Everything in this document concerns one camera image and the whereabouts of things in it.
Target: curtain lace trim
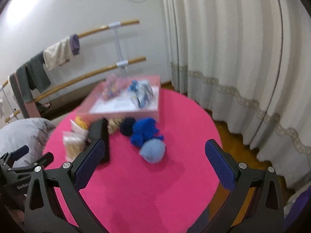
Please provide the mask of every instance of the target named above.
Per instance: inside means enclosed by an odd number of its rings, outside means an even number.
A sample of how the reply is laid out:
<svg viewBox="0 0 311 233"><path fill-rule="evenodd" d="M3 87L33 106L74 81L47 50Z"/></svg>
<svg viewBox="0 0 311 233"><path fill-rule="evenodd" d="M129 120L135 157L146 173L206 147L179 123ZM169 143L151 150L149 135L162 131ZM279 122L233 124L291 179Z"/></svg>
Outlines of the curtain lace trim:
<svg viewBox="0 0 311 233"><path fill-rule="evenodd" d="M205 77L199 71L189 71L188 66L178 66L178 65L171 64L171 68L179 72L186 72L188 73L188 77L200 79L203 81L204 84L215 85L217 86L218 92L222 94L230 94L237 99L237 102L240 105L255 109L257 118L263 120L267 124L274 122L276 124L276 129L275 129L276 133L280 137L290 136L293 139L295 149L300 153L305 153L309 157L309 160L311 161L311 146L306 146L301 142L299 138L299 134L294 128L290 127L288 129L285 129L284 127L282 127L280 125L281 117L279 114L275 113L272 116L269 116L266 113L266 111L262 111L260 109L258 101L243 98L240 95L237 88L220 85L219 80L217 78Z"/></svg>

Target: dark navy yarn ball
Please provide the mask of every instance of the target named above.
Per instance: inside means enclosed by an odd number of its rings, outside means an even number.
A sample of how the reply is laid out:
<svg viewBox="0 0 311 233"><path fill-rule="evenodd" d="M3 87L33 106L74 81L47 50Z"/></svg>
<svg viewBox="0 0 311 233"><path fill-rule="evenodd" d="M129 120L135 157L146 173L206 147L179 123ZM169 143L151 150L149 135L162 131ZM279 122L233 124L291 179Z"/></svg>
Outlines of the dark navy yarn ball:
<svg viewBox="0 0 311 233"><path fill-rule="evenodd" d="M127 117L120 124L120 132L124 136L130 137L133 135L133 125L136 122L134 117Z"/></svg>

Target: pink round table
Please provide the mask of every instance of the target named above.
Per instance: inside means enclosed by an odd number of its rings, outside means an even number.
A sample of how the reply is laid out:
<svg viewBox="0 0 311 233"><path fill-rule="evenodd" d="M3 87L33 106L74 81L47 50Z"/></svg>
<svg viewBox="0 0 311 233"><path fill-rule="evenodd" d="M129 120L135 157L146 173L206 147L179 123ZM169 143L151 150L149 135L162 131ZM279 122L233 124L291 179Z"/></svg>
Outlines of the pink round table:
<svg viewBox="0 0 311 233"><path fill-rule="evenodd" d="M80 194L110 233L185 233L206 209L219 180L205 156L205 143L221 145L211 117L193 100L161 89L159 134L166 153L157 164L146 162L139 149L119 131L110 135L110 162L99 165ZM62 132L70 131L70 113L52 133L45 152L59 168L65 160ZM56 189L68 221L75 221Z"/></svg>

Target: silver bolt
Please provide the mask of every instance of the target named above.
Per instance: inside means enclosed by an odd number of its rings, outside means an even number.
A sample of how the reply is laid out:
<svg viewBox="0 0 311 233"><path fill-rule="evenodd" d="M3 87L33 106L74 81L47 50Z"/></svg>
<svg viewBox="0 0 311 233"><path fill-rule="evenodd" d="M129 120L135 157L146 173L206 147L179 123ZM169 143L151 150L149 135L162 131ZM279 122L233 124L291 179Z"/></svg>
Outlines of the silver bolt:
<svg viewBox="0 0 311 233"><path fill-rule="evenodd" d="M269 171L269 172L274 172L275 170L274 170L273 167L269 166L269 167L268 167L268 171Z"/></svg>
<svg viewBox="0 0 311 233"><path fill-rule="evenodd" d="M65 162L65 163L63 163L63 168L67 169L70 167L70 165L71 165L70 162Z"/></svg>
<svg viewBox="0 0 311 233"><path fill-rule="evenodd" d="M40 172L41 171L41 166L37 166L36 168L35 168L35 172Z"/></svg>
<svg viewBox="0 0 311 233"><path fill-rule="evenodd" d="M239 163L238 165L240 168L245 169L247 167L247 165L245 163Z"/></svg>

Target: wooden floor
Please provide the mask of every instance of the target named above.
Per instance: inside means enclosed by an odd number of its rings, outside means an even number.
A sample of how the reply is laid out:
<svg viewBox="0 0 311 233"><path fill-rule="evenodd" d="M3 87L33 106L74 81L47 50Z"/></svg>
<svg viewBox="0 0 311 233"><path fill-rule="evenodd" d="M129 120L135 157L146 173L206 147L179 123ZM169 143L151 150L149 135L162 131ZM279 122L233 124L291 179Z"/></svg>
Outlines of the wooden floor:
<svg viewBox="0 0 311 233"><path fill-rule="evenodd" d="M174 90L172 85L170 83L162 85L163 88ZM225 122L218 122L214 121L216 128L220 134L220 139L222 142L223 150L225 152L230 153L233 158L237 162L244 162L248 164L249 167L255 168L255 169L266 169L267 167L271 166L271 162L259 162L256 158L256 154L258 153L258 150L250 150L249 146L243 145L242 135L237 134L231 134L228 130L227 124ZM288 201L289 197L294 194L294 190L290 190L286 188L285 180L283 177L278 177L279 182L281 185L282 195L283 195L283 202L284 205ZM254 189L250 189L250 191L247 194L247 197L245 199L245 202L235 219L233 225L236 225L237 223L240 223L244 217L244 214L248 208L248 205L251 201L252 195L253 195ZM226 200L227 196L229 194L228 190L225 190L221 184L219 184L218 189L212 199L212 201L209 204L209 219L211 220L217 211L220 209L224 201Z"/></svg>

